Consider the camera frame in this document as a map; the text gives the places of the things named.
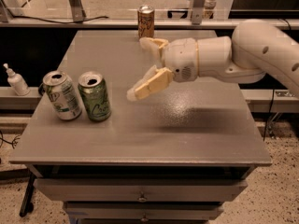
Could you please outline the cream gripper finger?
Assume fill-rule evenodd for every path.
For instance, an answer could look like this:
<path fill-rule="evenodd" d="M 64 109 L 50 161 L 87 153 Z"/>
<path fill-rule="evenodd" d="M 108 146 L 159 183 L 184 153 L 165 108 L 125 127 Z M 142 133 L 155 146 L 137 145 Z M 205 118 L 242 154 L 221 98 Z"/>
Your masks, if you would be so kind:
<path fill-rule="evenodd" d="M 143 50 L 148 51 L 156 61 L 163 61 L 163 50 L 169 44 L 169 41 L 162 38 L 142 37 L 139 44 Z"/>
<path fill-rule="evenodd" d="M 156 65 L 153 65 L 127 92 L 126 97 L 132 102 L 145 99 L 151 94 L 166 89 L 173 79 L 174 74 L 170 69 L 166 67 L 158 68 Z"/>

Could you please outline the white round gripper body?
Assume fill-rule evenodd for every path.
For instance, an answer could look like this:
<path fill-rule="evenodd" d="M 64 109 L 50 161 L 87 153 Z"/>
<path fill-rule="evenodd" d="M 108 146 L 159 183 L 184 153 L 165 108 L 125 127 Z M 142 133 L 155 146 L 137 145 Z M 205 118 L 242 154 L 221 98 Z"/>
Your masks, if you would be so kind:
<path fill-rule="evenodd" d="M 163 64 L 174 74 L 176 82 L 195 81 L 198 77 L 198 46 L 193 38 L 178 39 L 163 50 Z"/>

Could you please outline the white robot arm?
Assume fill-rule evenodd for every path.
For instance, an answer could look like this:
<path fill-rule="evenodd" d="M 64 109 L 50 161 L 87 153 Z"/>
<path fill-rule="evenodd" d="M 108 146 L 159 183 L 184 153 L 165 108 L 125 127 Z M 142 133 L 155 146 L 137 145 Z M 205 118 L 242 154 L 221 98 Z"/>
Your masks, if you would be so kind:
<path fill-rule="evenodd" d="M 162 66 L 152 66 L 136 82 L 127 92 L 130 101 L 145 99 L 173 81 L 214 77 L 223 82 L 248 84 L 265 75 L 299 96 L 299 44 L 266 21 L 243 21 L 231 36 L 181 38 L 172 42 L 143 37 L 139 44 Z"/>

